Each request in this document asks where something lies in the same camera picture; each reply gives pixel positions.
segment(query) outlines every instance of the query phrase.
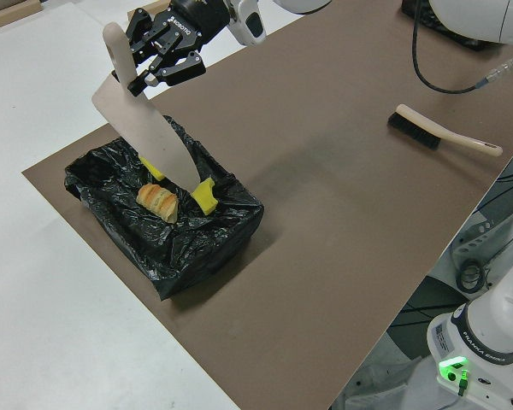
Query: bread roll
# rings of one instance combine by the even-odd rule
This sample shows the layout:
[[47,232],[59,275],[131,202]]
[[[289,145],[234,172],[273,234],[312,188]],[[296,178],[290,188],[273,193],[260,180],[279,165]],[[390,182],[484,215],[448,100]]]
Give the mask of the bread roll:
[[160,185],[143,185],[137,195],[137,203],[170,224],[177,221],[179,199]]

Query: wooden block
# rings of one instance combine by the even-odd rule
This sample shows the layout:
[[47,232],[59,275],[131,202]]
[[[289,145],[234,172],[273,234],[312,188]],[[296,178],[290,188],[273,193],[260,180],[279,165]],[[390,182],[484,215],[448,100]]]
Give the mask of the wooden block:
[[[156,14],[162,12],[163,10],[165,10],[168,7],[168,5],[169,5],[169,0],[158,0],[157,2],[150,3],[150,4],[147,4],[142,7],[143,7],[143,9],[148,11],[151,15],[156,15]],[[129,18],[129,20],[131,20],[131,18],[133,17],[134,14],[135,14],[135,10],[131,10],[130,12],[127,13],[127,17]]]
[[38,13],[42,9],[39,0],[26,0],[22,3],[15,4],[6,9],[0,10],[0,27],[23,19],[34,13]]

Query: wooden brush handle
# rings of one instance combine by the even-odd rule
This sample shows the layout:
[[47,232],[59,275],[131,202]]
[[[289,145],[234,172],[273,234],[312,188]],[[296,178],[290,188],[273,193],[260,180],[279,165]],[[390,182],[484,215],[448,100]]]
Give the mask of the wooden brush handle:
[[395,112],[402,115],[404,118],[419,126],[421,129],[433,134],[435,137],[451,141],[452,143],[463,145],[471,149],[476,149],[484,154],[492,156],[500,156],[504,152],[502,147],[498,147],[493,143],[486,143],[478,139],[466,137],[464,135],[456,134],[451,130],[447,130],[436,122],[431,121],[429,118],[424,117],[422,114],[417,113],[414,109],[407,107],[404,104],[398,105]]

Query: brown mat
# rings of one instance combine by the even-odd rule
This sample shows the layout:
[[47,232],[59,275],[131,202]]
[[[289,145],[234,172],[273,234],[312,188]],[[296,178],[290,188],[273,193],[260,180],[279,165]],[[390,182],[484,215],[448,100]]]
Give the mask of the brown mat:
[[[245,251],[172,300],[62,187],[112,129],[25,171],[243,410],[326,409],[513,155],[513,75],[467,96],[429,91],[400,3],[333,2],[156,98],[266,206]],[[422,70],[452,87],[513,56],[429,30],[420,46]],[[387,127],[399,103],[504,155],[429,151]]]

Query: yellow object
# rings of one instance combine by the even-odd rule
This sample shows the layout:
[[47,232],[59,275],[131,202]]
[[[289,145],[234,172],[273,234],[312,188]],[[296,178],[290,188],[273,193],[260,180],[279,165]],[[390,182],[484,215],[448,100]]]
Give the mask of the yellow object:
[[152,164],[150,164],[148,162],[148,160],[146,160],[145,158],[143,158],[142,156],[139,155],[139,159],[140,161],[143,163],[143,165],[150,171],[150,173],[152,174],[152,176],[157,179],[158,181],[161,181],[162,179],[165,178],[165,175],[163,175],[162,173],[160,173],[160,171],[154,167]]
[[214,186],[215,181],[207,178],[191,193],[205,215],[211,214],[219,203],[213,196]]

